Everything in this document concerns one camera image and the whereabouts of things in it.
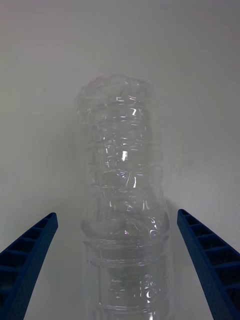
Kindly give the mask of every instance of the transparent bottle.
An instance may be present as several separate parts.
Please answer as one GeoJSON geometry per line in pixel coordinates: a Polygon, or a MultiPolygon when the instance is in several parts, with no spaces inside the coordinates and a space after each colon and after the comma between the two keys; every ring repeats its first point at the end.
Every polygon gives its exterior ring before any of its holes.
{"type": "Polygon", "coordinates": [[[174,318],[158,126],[144,81],[99,77],[78,97],[86,320],[174,318]]]}

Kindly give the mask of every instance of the crushed plastic bottle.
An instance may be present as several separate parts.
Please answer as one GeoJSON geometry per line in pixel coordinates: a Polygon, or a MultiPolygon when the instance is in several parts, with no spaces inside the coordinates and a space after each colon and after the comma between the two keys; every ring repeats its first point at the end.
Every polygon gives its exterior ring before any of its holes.
{"type": "Polygon", "coordinates": [[[174,318],[157,121],[144,81],[99,77],[79,95],[77,143],[89,184],[82,222],[86,320],[174,318]]]}

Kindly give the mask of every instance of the plastic bottle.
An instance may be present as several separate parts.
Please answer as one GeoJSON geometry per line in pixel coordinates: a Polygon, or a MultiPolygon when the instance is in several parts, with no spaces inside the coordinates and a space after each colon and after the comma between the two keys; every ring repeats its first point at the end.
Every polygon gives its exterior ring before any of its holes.
{"type": "Polygon", "coordinates": [[[149,86],[100,77],[77,101],[89,197],[82,222],[86,320],[172,320],[169,218],[149,86]]]}

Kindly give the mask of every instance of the white background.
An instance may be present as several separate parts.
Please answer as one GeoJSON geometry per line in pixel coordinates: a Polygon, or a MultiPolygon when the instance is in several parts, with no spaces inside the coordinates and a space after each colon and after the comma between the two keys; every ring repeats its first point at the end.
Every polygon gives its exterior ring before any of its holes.
{"type": "Polygon", "coordinates": [[[0,0],[0,250],[52,211],[59,222],[25,320],[81,319],[71,110],[113,73],[149,81],[161,110],[176,319],[212,319],[176,214],[240,250],[239,16],[238,0],[0,0]]]}

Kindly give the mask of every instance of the clear plastic bottle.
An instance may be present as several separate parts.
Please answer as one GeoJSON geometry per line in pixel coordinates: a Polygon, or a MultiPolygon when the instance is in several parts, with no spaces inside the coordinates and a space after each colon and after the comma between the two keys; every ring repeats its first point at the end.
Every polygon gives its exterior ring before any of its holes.
{"type": "Polygon", "coordinates": [[[97,78],[79,95],[77,143],[89,184],[86,320],[173,319],[156,111],[148,84],[120,74],[97,78]]]}

